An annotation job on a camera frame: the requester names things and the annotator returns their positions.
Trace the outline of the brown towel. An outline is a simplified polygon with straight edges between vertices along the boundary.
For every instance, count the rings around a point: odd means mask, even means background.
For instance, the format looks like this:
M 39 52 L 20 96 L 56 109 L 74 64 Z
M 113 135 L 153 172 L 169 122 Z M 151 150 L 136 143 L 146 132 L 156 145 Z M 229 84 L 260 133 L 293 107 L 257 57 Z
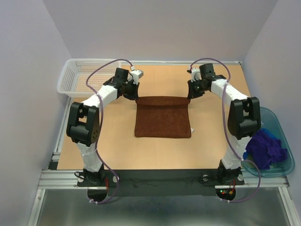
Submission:
M 186 97 L 152 96 L 136 101 L 136 137 L 190 138 Z

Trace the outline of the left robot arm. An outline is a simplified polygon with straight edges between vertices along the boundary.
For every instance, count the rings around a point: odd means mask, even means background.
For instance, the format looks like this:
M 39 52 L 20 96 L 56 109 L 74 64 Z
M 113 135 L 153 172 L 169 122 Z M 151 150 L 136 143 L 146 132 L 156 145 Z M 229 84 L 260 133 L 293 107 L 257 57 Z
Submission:
M 129 100 L 138 99 L 139 79 L 143 71 L 117 68 L 115 75 L 83 102 L 73 102 L 70 106 L 66 135 L 77 145 L 83 160 L 83 171 L 75 176 L 80 183 L 99 186 L 105 179 L 104 163 L 97 151 L 97 141 L 103 123 L 103 110 L 112 101 L 123 96 Z

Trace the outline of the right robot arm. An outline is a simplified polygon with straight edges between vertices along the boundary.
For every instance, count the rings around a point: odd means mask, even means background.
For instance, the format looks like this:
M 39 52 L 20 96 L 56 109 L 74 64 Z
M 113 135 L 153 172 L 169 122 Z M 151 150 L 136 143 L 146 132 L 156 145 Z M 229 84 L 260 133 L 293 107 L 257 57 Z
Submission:
M 188 80 L 188 99 L 201 97 L 210 91 L 222 100 L 222 122 L 227 150 L 216 175 L 204 175 L 203 180 L 226 184 L 240 175 L 246 146 L 261 128 L 260 101 L 238 91 L 230 85 L 229 78 L 217 75 L 213 64 L 204 64 L 199 68 L 191 66 L 187 72 L 191 75 Z

